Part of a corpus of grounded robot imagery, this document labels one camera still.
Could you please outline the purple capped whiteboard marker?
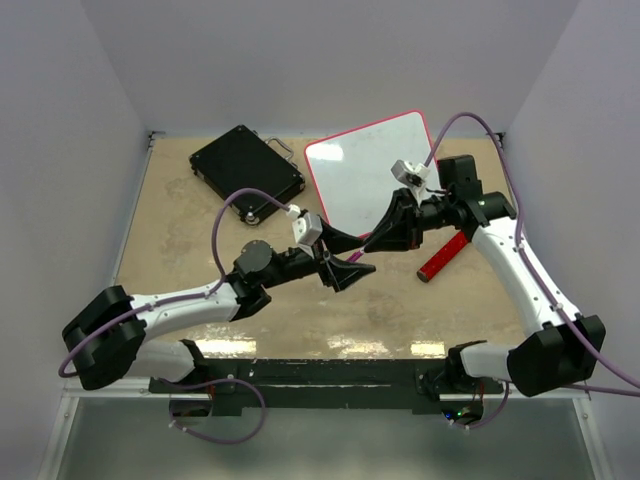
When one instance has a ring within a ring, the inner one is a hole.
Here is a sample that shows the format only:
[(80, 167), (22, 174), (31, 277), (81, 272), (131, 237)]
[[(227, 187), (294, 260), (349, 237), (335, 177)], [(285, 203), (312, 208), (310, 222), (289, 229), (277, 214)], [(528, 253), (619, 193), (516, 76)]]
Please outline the purple capped whiteboard marker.
[(348, 258), (347, 261), (348, 262), (356, 262), (358, 261), (362, 256), (364, 255), (364, 249), (360, 248), (357, 251), (355, 251), (353, 254), (351, 254)]

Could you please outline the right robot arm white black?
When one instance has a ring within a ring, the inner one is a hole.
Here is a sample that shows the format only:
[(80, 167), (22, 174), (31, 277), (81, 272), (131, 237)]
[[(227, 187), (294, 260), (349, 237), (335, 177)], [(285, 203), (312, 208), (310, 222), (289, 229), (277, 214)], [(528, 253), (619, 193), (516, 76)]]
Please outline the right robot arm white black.
[(369, 234), (364, 250), (409, 251), (429, 230), (452, 226), (493, 268), (516, 305), (525, 340), (516, 347), (474, 341), (450, 348), (448, 386), (469, 392), (481, 378), (512, 383), (527, 397), (591, 378), (606, 329), (596, 315), (585, 316), (559, 292), (525, 239), (516, 235), (516, 211), (501, 192), (484, 192), (470, 155), (438, 164), (442, 194), (428, 196), (431, 171), (398, 160), (391, 168), (401, 188)]

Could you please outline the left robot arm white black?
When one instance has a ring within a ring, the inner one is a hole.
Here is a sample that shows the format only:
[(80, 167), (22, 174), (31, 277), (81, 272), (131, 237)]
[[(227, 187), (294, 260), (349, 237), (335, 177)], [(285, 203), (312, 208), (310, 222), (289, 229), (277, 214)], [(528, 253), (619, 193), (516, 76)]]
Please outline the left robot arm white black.
[(187, 341), (162, 345), (159, 337), (209, 323), (230, 323), (257, 314), (268, 289), (311, 275), (336, 292), (374, 273), (375, 266), (334, 256), (323, 240), (276, 252), (267, 242), (247, 243), (224, 278), (178, 292), (129, 295), (120, 285), (102, 290), (63, 329), (68, 355), (59, 369), (87, 391), (127, 376), (160, 377), (185, 392), (200, 390), (207, 368)]

